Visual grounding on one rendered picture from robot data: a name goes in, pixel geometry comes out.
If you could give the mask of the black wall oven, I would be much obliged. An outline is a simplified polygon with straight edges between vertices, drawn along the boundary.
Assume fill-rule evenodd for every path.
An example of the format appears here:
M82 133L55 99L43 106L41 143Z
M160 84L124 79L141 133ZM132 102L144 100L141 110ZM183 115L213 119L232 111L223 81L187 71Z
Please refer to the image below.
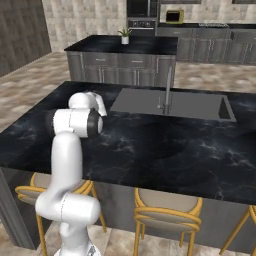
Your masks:
M154 36L158 0L127 0L127 25L132 36Z

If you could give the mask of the yellow microwave oven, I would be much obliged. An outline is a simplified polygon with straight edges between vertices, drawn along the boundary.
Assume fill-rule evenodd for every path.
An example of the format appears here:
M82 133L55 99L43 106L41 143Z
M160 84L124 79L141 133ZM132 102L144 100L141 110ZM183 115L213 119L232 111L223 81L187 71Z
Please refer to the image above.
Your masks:
M166 22L168 24L182 24L184 22L184 11L168 10L166 12Z

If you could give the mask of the green plant in white pot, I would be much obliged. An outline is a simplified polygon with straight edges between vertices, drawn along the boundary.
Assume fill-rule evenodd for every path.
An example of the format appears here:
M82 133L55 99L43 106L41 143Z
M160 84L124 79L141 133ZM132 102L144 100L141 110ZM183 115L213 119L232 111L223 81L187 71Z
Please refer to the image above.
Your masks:
M121 35L121 43L123 45L127 45L129 43L129 36L131 34L132 30L131 29L125 29L123 28L122 30L119 31Z

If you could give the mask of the grey island cupboard run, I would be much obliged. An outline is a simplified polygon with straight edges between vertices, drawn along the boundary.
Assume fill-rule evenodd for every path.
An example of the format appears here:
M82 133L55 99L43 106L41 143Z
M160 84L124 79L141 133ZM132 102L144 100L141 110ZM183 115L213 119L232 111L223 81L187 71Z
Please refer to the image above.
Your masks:
M176 58L171 55L68 52L72 81L165 87L173 84Z

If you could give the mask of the grey sink basin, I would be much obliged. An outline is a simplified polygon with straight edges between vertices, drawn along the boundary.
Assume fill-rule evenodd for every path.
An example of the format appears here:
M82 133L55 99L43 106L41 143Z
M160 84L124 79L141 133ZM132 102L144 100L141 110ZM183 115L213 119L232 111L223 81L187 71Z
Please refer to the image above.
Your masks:
M111 111L162 115L164 100L164 91L124 88L113 103ZM174 91L170 93L169 104L169 116L236 121L225 95Z

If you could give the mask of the grey sink tap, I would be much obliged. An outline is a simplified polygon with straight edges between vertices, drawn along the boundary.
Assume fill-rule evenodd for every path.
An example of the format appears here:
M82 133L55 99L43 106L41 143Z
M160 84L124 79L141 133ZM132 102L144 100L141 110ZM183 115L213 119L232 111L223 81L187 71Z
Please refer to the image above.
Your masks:
M163 111L164 115L168 115L170 111L170 88L171 88L171 78L172 78L172 67L169 67L167 80L166 80L166 91L164 101L161 101L161 98L158 98L157 108Z

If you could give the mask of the black hob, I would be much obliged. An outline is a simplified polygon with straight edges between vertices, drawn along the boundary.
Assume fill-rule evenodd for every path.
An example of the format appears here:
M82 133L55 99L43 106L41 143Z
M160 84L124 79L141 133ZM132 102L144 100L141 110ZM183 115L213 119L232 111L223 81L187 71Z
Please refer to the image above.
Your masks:
M229 28L229 25L226 23L199 23L199 27L206 28Z

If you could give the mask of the grey wall cupboard run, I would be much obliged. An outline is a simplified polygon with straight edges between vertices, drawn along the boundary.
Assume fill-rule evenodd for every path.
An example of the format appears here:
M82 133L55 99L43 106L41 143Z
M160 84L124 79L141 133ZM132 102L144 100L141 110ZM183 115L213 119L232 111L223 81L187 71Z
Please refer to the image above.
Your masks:
M179 62L256 66L255 24L223 28L160 25L156 35L178 38Z

